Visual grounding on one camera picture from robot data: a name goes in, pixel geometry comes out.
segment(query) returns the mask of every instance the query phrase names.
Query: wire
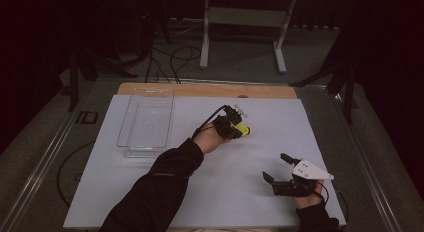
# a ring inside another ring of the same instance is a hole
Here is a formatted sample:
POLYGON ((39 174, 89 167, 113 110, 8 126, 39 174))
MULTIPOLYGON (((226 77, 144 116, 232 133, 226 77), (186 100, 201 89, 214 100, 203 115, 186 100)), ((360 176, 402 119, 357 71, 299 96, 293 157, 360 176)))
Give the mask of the wire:
POLYGON ((321 185, 324 188, 325 192, 327 193, 327 199, 324 201, 325 204, 327 204, 328 200, 330 199, 330 194, 328 193, 328 189, 323 184, 321 184, 320 182, 317 181, 317 183, 319 185, 321 185))
POLYGON ((81 177, 82 177, 82 173, 78 173, 75 175, 75 180, 79 182, 81 181, 81 177))
POLYGON ((336 189, 337 193, 339 193, 340 197, 342 197, 343 203, 346 206, 346 224, 343 225, 343 227, 340 229, 340 231, 343 231, 344 228, 346 227, 348 221, 349 221, 349 206, 348 206, 347 201, 346 201, 346 198, 343 196, 342 192, 340 190, 338 190, 336 188, 336 186, 333 185, 333 187, 336 189))
POLYGON ((222 109, 224 109, 226 105, 223 105, 221 107, 219 107, 211 116, 209 116, 208 119, 205 120, 205 122, 203 122, 203 124, 196 129, 196 131, 194 131, 193 135, 191 136, 191 139, 194 139, 200 132, 202 132, 204 129, 202 129, 215 115, 217 115, 219 113, 219 111, 221 111, 222 109))
POLYGON ((94 141, 88 142, 86 144, 83 144, 82 146, 78 147, 76 150, 72 151, 60 164, 59 169, 57 171, 57 176, 56 176, 56 188, 57 188, 57 192, 59 193, 60 198, 62 199, 62 201, 66 204, 66 206, 71 207, 71 203, 65 198, 63 192, 62 192, 62 188, 60 187, 60 175, 62 173, 62 169, 65 166, 66 162, 73 156, 75 155, 77 152, 81 151, 82 149, 84 149, 85 147, 94 144, 94 141))
POLYGON ((318 196, 319 198, 321 198, 321 200, 322 201, 324 201, 324 203, 325 204, 327 204, 327 201, 328 201, 328 199, 329 199, 329 195, 328 195, 328 190, 327 190, 327 188, 325 188, 325 186, 323 185, 323 184, 321 184, 321 183, 319 183, 318 181, 315 181, 317 184, 320 184, 324 189, 325 189, 325 191, 327 192, 327 199, 324 199, 324 196, 322 196, 322 194, 320 194, 320 193, 318 193, 318 192, 316 192, 315 190, 313 190, 313 189, 311 189, 311 188, 309 188, 308 186, 306 186, 305 184, 302 184, 302 183, 299 183, 299 185, 300 186, 302 186, 303 188, 305 188, 307 191, 309 191, 311 194, 314 194, 314 195, 316 195, 316 196, 318 196))
POLYGON ((153 50, 155 50, 155 51, 157 51, 157 52, 160 52, 160 53, 162 53, 162 54, 165 54, 165 55, 170 56, 169 64, 170 64, 170 67, 171 67, 172 73, 173 73, 173 75, 174 75, 174 77, 175 77, 175 82, 176 82, 177 84, 181 84, 181 80, 179 79, 178 73, 179 73, 179 72, 181 71, 181 69, 182 69, 184 66, 186 66, 186 65, 187 65, 187 64, 188 64, 191 60, 195 60, 195 59, 200 58, 200 56, 201 56, 201 51, 200 51, 200 49, 199 49, 199 48, 193 47, 193 46, 188 45, 188 44, 185 44, 185 43, 176 43, 176 44, 182 44, 182 45, 184 45, 184 46, 182 46, 182 47, 180 47, 180 48, 175 49, 172 53, 167 53, 167 52, 165 52, 165 51, 163 51, 163 50, 160 50, 160 49, 158 49, 158 48, 155 48, 155 47, 151 46, 151 50, 150 50, 150 61, 149 61, 149 67, 148 67, 148 70, 147 70, 147 73, 146 73, 146 77, 145 77, 145 82, 147 82, 147 79, 148 79, 148 76, 149 76, 149 73, 150 73, 151 62, 152 62, 152 61, 155 61, 155 64, 156 64, 156 66, 158 67, 158 69, 160 70, 160 72, 163 74, 163 76, 165 76, 165 78, 168 80, 168 82, 169 82, 169 83, 171 83, 171 82, 170 82, 170 80, 169 80, 169 78, 166 76, 165 72, 161 69, 160 62, 159 62, 157 59, 154 59, 154 58, 153 58, 153 50), (181 50, 184 50, 184 49, 190 49, 190 56, 189 56, 189 57, 184 58, 184 57, 180 57, 180 56, 177 56, 177 55, 176 55, 178 52, 180 52, 181 50), (184 63, 183 63, 181 66, 179 66, 178 68, 176 68, 176 67, 175 67, 175 65, 174 65, 174 60, 175 60, 175 59, 183 60, 183 61, 184 61, 184 63))

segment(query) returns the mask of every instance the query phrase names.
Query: clear plastic container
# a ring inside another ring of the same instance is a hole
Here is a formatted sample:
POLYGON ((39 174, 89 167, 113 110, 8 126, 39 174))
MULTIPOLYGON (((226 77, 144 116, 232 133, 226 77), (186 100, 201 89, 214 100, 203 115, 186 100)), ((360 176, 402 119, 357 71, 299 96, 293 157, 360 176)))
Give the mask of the clear plastic container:
POLYGON ((135 89, 117 142, 126 157, 156 157, 168 149, 174 93, 135 89))

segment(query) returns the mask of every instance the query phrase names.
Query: white paper sheet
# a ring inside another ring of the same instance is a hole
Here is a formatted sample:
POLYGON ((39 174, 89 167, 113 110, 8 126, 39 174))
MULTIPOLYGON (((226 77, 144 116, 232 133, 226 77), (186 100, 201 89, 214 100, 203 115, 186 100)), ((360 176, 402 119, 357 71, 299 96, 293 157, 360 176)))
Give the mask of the white paper sheet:
MULTIPOLYGON (((129 96, 114 96, 68 212, 65 228, 99 227, 153 160, 125 158, 116 146, 129 96)), ((297 99, 175 97, 171 146, 179 146, 216 109, 238 104, 251 134, 206 155, 191 177, 173 228, 291 227, 298 225, 290 197, 273 195, 262 171, 288 181, 292 165, 280 153, 306 158, 326 170, 302 102, 297 99)), ((331 182, 327 211, 345 224, 331 182)))

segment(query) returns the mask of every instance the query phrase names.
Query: yellow object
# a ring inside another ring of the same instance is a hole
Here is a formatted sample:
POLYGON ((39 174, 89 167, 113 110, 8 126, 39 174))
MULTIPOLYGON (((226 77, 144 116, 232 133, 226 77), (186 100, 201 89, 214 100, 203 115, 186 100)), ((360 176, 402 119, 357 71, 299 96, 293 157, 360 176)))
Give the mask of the yellow object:
POLYGON ((250 128, 245 126, 242 123, 238 123, 237 125, 234 126, 236 129, 238 129, 243 135, 248 135, 250 134, 250 128))

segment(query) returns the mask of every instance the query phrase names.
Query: black cable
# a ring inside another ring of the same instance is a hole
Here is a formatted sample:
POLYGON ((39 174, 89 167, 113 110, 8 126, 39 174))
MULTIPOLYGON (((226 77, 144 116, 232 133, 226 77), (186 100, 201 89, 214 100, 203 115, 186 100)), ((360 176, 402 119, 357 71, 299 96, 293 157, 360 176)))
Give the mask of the black cable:
POLYGON ((147 67, 147 72, 146 72, 146 77, 144 79, 144 83, 147 83, 147 78, 149 78, 150 67, 152 66, 152 60, 153 60, 152 53, 153 53, 152 46, 150 46, 150 48, 149 48, 149 58, 150 58, 150 60, 149 60, 149 66, 147 67))
POLYGON ((200 132, 202 132, 202 131, 208 130, 208 129, 212 129, 212 128, 214 128, 214 127, 215 127, 215 126, 211 126, 211 127, 207 127, 207 128, 200 129, 200 130, 199 130, 199 133, 200 133, 200 132))
POLYGON ((170 58, 170 60, 169 60, 169 64, 171 65, 171 69, 172 69, 172 72, 174 73, 174 76, 175 76, 175 79, 177 80, 177 83, 179 83, 179 84, 181 84, 181 81, 180 81, 180 79, 178 78, 178 72, 186 65, 186 64, 188 64, 188 62, 190 61, 190 60, 192 60, 192 58, 193 58, 193 47, 192 46, 184 46, 184 47, 181 47, 181 48, 178 48, 178 49, 176 49, 176 50, 174 50, 174 52, 172 53, 172 55, 171 55, 171 58, 170 58), (185 62, 177 69, 177 70, 175 70, 175 68, 174 68, 174 64, 172 63, 172 61, 173 61, 173 59, 175 58, 175 54, 178 52, 178 51, 180 51, 180 50, 183 50, 183 49, 190 49, 190 58, 189 59, 187 59, 187 60, 185 60, 185 62))
POLYGON ((343 203, 346 206, 346 224, 343 225, 343 227, 339 230, 339 231, 343 231, 344 228, 346 227, 348 221, 349 221, 349 206, 347 204, 346 198, 343 196, 342 192, 340 190, 338 190, 334 185, 333 185, 334 189, 336 189, 337 193, 339 193, 340 197, 342 197, 343 203))
POLYGON ((314 190, 312 190, 312 193, 315 194, 316 196, 320 197, 322 201, 324 201, 324 204, 327 204, 327 201, 325 201, 324 196, 322 196, 322 194, 315 192, 314 190))
POLYGON ((318 181, 317 181, 317 184, 321 185, 321 186, 322 186, 322 188, 324 188, 325 192, 327 193, 327 200, 325 200, 325 201, 324 201, 324 202, 325 202, 325 204, 327 204, 328 200, 330 199, 330 194, 328 193, 327 188, 326 188, 323 184, 321 184, 321 183, 320 183, 320 182, 318 182, 318 181))
POLYGON ((73 156, 75 155, 77 152, 81 151, 82 149, 84 149, 85 147, 94 144, 94 141, 88 142, 86 144, 83 144, 82 146, 78 147, 76 150, 72 151, 63 161, 62 164, 60 164, 59 169, 57 171, 57 176, 56 176, 56 188, 57 188, 57 192, 59 193, 60 198, 62 199, 62 201, 66 204, 66 206, 71 207, 71 204, 69 203, 69 201, 65 198, 63 192, 62 192, 62 188, 60 187, 60 174, 62 173, 62 169, 65 166, 66 162, 73 156))
POLYGON ((180 48, 177 48, 176 50, 174 50, 171 54, 170 53, 167 53, 167 52, 165 52, 165 51, 163 51, 163 50, 160 50, 160 49, 158 49, 158 48, 155 48, 155 47, 153 47, 152 46, 152 50, 155 50, 155 51, 158 51, 158 52, 160 52, 160 53, 162 53, 162 54, 165 54, 165 55, 168 55, 168 56, 170 56, 170 61, 169 61, 169 63, 170 63, 170 66, 171 66, 171 70, 172 70, 172 73, 174 74, 174 77, 175 77, 175 82, 176 83, 178 83, 178 84, 181 84, 181 80, 179 79, 179 77, 178 77, 178 73, 181 71, 181 69, 184 67, 184 66, 186 66, 191 60, 195 60, 195 59, 198 59, 198 58, 200 58, 200 56, 201 56, 201 51, 200 51, 200 49, 199 48, 196 48, 196 47, 194 47, 194 46, 191 46, 191 45, 188 45, 188 44, 185 44, 185 43, 176 43, 176 44, 182 44, 182 45, 184 45, 184 46, 182 46, 182 47, 180 47, 180 48), (176 53, 177 52, 179 52, 179 51, 181 51, 181 50, 183 50, 183 49, 190 49, 190 56, 188 57, 188 58, 182 58, 182 57, 179 57, 179 56, 176 56, 176 53), (178 59, 178 60, 183 60, 184 61, 184 63, 180 66, 180 67, 178 67, 177 69, 174 67, 174 59, 178 59))
POLYGON ((203 124, 196 129, 196 131, 194 131, 193 135, 191 136, 191 139, 194 139, 202 130, 202 128, 215 116, 219 113, 219 111, 221 111, 226 105, 223 105, 221 107, 219 107, 211 116, 209 116, 208 119, 205 120, 205 122, 203 122, 203 124))
POLYGON ((79 182, 79 181, 81 181, 81 177, 82 177, 82 173, 78 173, 78 174, 75 175, 74 179, 79 182))
POLYGON ((162 72, 162 75, 166 78, 166 80, 168 80, 168 83, 171 83, 171 81, 169 80, 168 76, 166 76, 165 72, 162 70, 162 65, 159 62, 159 60, 153 59, 153 61, 155 62, 156 67, 158 68, 158 71, 162 72))

